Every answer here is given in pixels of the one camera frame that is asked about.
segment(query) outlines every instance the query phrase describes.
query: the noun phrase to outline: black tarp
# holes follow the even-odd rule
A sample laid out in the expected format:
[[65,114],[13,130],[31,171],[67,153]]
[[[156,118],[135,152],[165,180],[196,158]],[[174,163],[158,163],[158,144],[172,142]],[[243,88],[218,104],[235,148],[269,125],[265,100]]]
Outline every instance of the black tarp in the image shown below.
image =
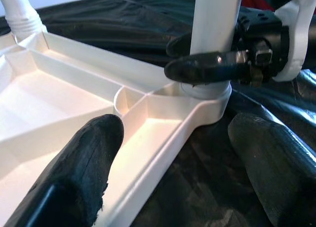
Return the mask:
[[[81,0],[39,9],[49,32],[164,66],[170,39],[192,29],[195,0]],[[8,32],[0,19],[0,32]],[[223,118],[190,136],[132,226],[269,227],[233,150],[228,124],[238,111],[267,108],[316,149],[316,75],[261,88],[233,83]],[[242,93],[259,102],[256,104]]]

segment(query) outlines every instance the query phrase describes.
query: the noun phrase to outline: black plastic sheet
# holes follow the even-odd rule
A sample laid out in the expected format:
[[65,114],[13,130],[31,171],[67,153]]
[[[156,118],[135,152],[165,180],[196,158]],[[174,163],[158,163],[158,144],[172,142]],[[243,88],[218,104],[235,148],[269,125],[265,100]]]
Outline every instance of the black plastic sheet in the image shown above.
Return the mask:
[[[49,32],[164,66],[171,60],[166,44],[192,30],[194,4],[81,0],[38,12]],[[8,32],[4,18],[0,32]],[[227,127],[240,111],[277,117],[316,150],[316,75],[306,70],[292,82],[271,81],[261,88],[233,83],[233,88],[224,117],[193,132],[132,226],[272,226],[231,146]]]

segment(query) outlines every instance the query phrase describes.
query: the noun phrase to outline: plastic compartment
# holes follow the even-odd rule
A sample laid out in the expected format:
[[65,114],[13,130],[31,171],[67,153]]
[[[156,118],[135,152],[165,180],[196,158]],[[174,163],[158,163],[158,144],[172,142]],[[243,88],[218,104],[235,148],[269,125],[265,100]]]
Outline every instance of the plastic compartment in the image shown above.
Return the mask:
[[112,113],[124,142],[96,226],[129,226],[192,131],[217,122],[229,98],[187,97],[160,67],[49,33],[16,48],[0,58],[0,225],[71,136]]

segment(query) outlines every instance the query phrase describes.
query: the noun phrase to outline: white pipe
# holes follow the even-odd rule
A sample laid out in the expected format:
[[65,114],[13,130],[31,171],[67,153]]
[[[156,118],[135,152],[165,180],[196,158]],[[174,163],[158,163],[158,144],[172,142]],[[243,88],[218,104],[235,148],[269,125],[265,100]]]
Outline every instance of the white pipe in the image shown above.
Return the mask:
[[[191,54],[230,51],[241,0],[196,0]],[[182,84],[193,97],[216,100],[230,91],[230,82],[192,87]]]
[[46,30],[29,0],[1,0],[1,2],[5,10],[5,19],[18,41],[33,33]]

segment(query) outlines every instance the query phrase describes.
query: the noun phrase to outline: black foam padding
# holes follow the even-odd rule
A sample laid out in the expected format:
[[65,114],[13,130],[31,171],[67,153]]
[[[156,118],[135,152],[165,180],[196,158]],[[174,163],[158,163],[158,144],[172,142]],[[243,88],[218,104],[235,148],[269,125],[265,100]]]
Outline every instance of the black foam padding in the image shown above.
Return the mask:
[[47,165],[5,227],[92,226],[123,134],[115,115],[89,121]]
[[249,113],[228,133],[272,224],[316,226],[316,153],[287,127]]

